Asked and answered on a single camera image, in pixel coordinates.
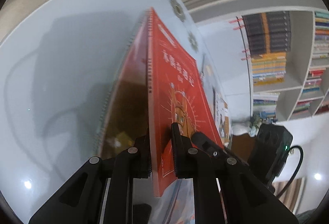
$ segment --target bookshelf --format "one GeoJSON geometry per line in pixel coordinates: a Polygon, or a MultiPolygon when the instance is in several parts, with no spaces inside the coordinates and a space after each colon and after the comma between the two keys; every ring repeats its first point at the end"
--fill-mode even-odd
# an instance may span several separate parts
{"type": "Polygon", "coordinates": [[[276,118],[279,122],[315,115],[329,91],[329,69],[326,69],[321,76],[320,90],[303,93],[305,82],[311,68],[329,68],[329,58],[312,59],[315,40],[314,11],[318,11],[318,9],[290,11],[291,50],[287,52],[284,81],[281,83],[252,87],[252,93],[280,93],[276,106],[276,118]],[[299,102],[309,103],[309,109],[294,114],[294,110],[299,102]]]}
{"type": "MultiPolygon", "coordinates": [[[[225,55],[220,60],[217,60],[217,55],[212,54],[214,62],[217,63],[217,70],[219,73],[230,73],[225,80],[220,78],[223,84],[226,97],[230,97],[232,102],[228,102],[229,110],[231,113],[235,113],[231,104],[237,104],[237,91],[241,89],[250,88],[250,91],[244,92],[244,100],[250,97],[251,106],[250,114],[253,112],[253,95],[254,93],[263,92],[279,92],[278,100],[276,101],[276,117],[279,121],[287,121],[293,119],[300,119],[315,115],[318,108],[321,106],[329,89],[329,74],[326,72],[322,75],[322,83],[319,91],[310,93],[303,93],[304,86],[308,77],[310,69],[316,68],[329,68],[328,59],[312,59],[314,39],[315,39],[315,11],[328,13],[327,8],[323,4],[322,0],[182,0],[186,5],[190,15],[198,28],[208,30],[215,22],[229,22],[232,18],[240,19],[243,16],[267,13],[274,11],[289,11],[291,16],[291,50],[286,55],[286,73],[284,75],[284,81],[269,85],[253,85],[252,76],[252,63],[248,59],[246,54],[246,60],[248,65],[249,83],[241,78],[243,71],[241,71],[243,65],[241,61],[244,59],[240,57],[241,50],[237,49],[235,54],[226,54],[231,48],[237,48],[237,46],[231,42],[236,40],[234,36],[239,36],[240,30],[237,29],[236,33],[232,33],[230,39],[226,39],[227,35],[223,34],[226,30],[223,30],[221,26],[218,26],[214,34],[212,34],[212,40],[214,41],[214,47],[216,47],[218,54],[225,55]],[[294,114],[293,112],[299,102],[309,101],[309,109],[300,114],[294,114]]],[[[241,29],[243,42],[245,48],[249,49],[246,29],[241,29]]],[[[202,33],[205,38],[207,47],[209,43],[207,41],[208,34],[202,33]]],[[[246,106],[246,104],[239,104],[240,107],[246,106]]],[[[249,117],[249,114],[244,113],[241,116],[240,109],[236,111],[236,121],[243,121],[249,117]]]]}
{"type": "MultiPolygon", "coordinates": [[[[286,114],[284,115],[284,117],[280,120],[295,120],[295,119],[301,119],[301,118],[306,118],[306,117],[312,117],[316,114],[316,112],[318,111],[318,109],[321,107],[322,103],[326,100],[329,99],[328,97],[328,91],[329,91],[329,69],[326,69],[323,74],[321,75],[321,84],[320,84],[320,89],[318,91],[312,91],[312,92],[304,92],[304,87],[305,87],[305,82],[307,80],[307,76],[308,76],[308,72],[310,71],[310,69],[321,69],[321,68],[329,68],[329,58],[324,58],[324,59],[312,59],[312,52],[313,52],[313,48],[314,48],[314,44],[315,44],[315,11],[312,11],[312,17],[313,17],[313,22],[312,22],[312,31],[313,31],[313,36],[312,36],[312,43],[311,46],[309,46],[309,49],[311,49],[311,51],[307,51],[307,54],[309,54],[309,65],[306,69],[306,73],[305,73],[305,78],[303,80],[303,84],[302,84],[302,88],[300,89],[300,93],[297,95],[297,93],[295,93],[295,95],[297,96],[297,100],[296,103],[294,105],[294,107],[292,108],[292,111],[290,113],[290,115],[288,115],[287,111],[290,110],[290,108],[286,108],[286,114]],[[308,108],[308,110],[303,111],[301,113],[298,114],[293,114],[293,111],[296,109],[297,107],[297,103],[298,102],[309,102],[310,106],[308,108]]],[[[300,53],[300,60],[302,59],[302,48],[301,48],[301,53],[300,53]]],[[[307,57],[304,56],[304,64],[300,64],[300,67],[303,67],[306,65],[306,61],[307,57]]]]}

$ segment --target book cover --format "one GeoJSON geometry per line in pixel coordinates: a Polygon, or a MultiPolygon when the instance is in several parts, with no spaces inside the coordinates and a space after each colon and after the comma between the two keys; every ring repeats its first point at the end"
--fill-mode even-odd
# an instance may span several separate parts
{"type": "Polygon", "coordinates": [[[230,138],[229,117],[227,103],[218,92],[215,94],[215,125],[222,140],[222,143],[228,143],[230,138]]]}
{"type": "Polygon", "coordinates": [[[147,91],[154,196],[175,181],[170,126],[182,135],[203,132],[223,148],[203,91],[196,61],[150,10],[148,23],[147,91]]]}
{"type": "Polygon", "coordinates": [[[203,55],[202,72],[200,74],[203,90],[208,101],[211,114],[215,116],[215,92],[218,91],[213,66],[206,54],[203,55]]]}

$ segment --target table surface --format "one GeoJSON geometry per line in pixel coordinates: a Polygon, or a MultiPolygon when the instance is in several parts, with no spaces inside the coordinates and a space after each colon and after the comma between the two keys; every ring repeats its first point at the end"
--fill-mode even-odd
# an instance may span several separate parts
{"type": "Polygon", "coordinates": [[[201,69],[203,40],[176,1],[184,22],[170,0],[49,0],[2,41],[0,189],[23,223],[96,154],[105,98],[148,8],[155,8],[201,69]]]}

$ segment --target white wall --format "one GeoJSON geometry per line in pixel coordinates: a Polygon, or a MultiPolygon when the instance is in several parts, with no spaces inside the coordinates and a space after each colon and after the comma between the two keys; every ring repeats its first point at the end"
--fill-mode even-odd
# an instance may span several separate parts
{"type": "Polygon", "coordinates": [[[311,143],[310,155],[306,170],[306,185],[298,213],[316,208],[329,188],[329,115],[324,114],[326,120],[318,136],[311,143]],[[314,178],[319,173],[320,181],[314,178]]]}
{"type": "MultiPolygon", "coordinates": [[[[303,148],[304,159],[296,175],[297,179],[307,175],[308,159],[310,158],[312,143],[310,142],[300,146],[303,148]]],[[[298,165],[299,157],[300,157],[299,150],[295,149],[294,154],[288,156],[287,162],[280,176],[276,177],[274,181],[288,181],[298,165]]]]}
{"type": "MultiPolygon", "coordinates": [[[[306,177],[304,193],[297,213],[316,208],[329,188],[329,114],[279,123],[293,135],[292,145],[301,145],[304,160],[296,178],[306,177]],[[319,173],[322,180],[314,175],[319,173]]],[[[299,153],[289,156],[281,175],[275,181],[286,181],[294,172],[299,153]]]]}

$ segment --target orange book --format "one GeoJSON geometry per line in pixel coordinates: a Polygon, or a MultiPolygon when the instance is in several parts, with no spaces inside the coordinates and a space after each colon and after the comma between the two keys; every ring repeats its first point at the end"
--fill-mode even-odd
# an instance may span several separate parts
{"type": "Polygon", "coordinates": [[[315,34],[327,34],[327,35],[329,35],[329,30],[315,30],[315,34]]]}
{"type": "Polygon", "coordinates": [[[203,91],[196,61],[177,42],[154,9],[149,15],[147,85],[154,196],[175,181],[170,125],[181,135],[203,132],[223,148],[203,91]]]}

